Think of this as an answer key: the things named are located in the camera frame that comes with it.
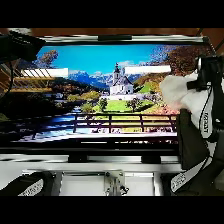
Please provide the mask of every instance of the sky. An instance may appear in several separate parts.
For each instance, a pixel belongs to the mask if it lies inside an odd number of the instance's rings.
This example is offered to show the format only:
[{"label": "sky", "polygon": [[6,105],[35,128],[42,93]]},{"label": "sky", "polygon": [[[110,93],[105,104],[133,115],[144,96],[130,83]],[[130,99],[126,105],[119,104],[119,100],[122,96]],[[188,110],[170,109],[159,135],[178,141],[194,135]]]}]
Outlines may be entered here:
[{"label": "sky", "polygon": [[151,61],[155,51],[162,45],[71,45],[45,46],[38,56],[50,50],[58,51],[58,58],[53,62],[56,68],[86,71],[88,74],[112,73],[115,63],[119,65],[138,64]]}]

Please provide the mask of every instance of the building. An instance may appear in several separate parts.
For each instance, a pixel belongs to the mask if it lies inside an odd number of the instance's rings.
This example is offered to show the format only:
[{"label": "building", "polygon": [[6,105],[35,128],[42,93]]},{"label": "building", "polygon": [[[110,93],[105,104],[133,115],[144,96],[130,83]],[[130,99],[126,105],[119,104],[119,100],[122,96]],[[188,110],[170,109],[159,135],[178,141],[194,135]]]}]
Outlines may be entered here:
[{"label": "building", "polygon": [[127,78],[126,75],[122,74],[116,63],[115,70],[113,73],[113,84],[110,87],[110,95],[126,95],[133,94],[133,84]]}]

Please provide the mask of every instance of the white church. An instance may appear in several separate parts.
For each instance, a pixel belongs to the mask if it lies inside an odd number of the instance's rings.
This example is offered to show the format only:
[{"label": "white church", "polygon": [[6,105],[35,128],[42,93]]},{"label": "white church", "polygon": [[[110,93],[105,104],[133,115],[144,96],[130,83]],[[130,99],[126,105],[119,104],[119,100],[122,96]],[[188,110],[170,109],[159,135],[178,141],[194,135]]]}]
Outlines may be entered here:
[{"label": "white church", "polygon": [[114,74],[113,74],[113,84],[110,87],[110,95],[127,95],[133,94],[133,84],[124,75],[121,74],[118,64],[116,63]]}]

